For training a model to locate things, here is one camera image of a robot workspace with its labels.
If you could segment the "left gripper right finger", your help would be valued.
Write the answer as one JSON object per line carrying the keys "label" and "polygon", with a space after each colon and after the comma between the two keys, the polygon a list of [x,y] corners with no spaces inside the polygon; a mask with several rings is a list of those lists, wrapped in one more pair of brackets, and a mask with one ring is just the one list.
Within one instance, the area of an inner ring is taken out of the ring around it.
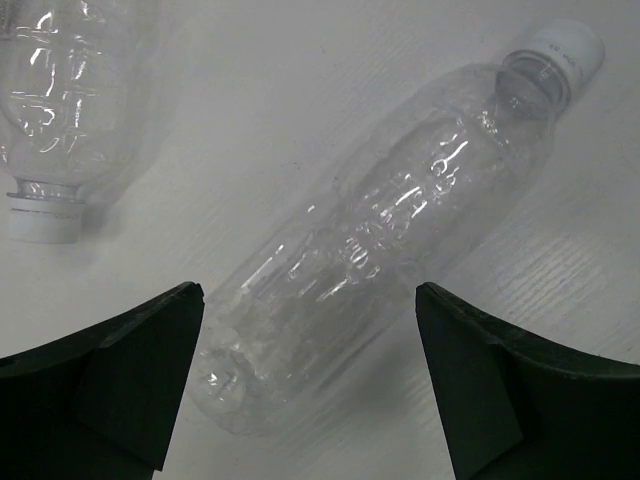
{"label": "left gripper right finger", "polygon": [[545,339],[435,283],[415,304],[456,478],[638,478],[637,365]]}

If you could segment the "blue label water bottle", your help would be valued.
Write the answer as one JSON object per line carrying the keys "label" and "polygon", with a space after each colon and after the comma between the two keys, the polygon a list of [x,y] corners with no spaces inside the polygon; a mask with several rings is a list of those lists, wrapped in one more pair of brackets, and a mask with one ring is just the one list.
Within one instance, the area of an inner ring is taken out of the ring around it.
{"label": "blue label water bottle", "polygon": [[135,160],[149,1],[1,4],[1,167],[11,239],[77,242],[92,193]]}

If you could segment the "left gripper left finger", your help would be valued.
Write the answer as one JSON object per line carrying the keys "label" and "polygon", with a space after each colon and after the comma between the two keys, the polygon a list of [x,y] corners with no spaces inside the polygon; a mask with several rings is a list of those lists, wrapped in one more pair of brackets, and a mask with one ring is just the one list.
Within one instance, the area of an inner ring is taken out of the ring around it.
{"label": "left gripper left finger", "polygon": [[204,312],[182,283],[1,360],[4,479],[150,479],[164,467]]}

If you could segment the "clear crushed bottle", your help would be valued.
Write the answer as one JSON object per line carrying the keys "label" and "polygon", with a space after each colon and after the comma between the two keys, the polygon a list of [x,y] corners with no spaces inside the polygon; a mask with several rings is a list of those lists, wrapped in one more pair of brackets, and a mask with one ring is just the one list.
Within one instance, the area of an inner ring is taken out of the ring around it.
{"label": "clear crushed bottle", "polygon": [[330,390],[464,258],[547,162],[555,126],[600,69],[587,25],[556,19],[499,63],[428,82],[384,118],[207,299],[188,391],[236,434]]}

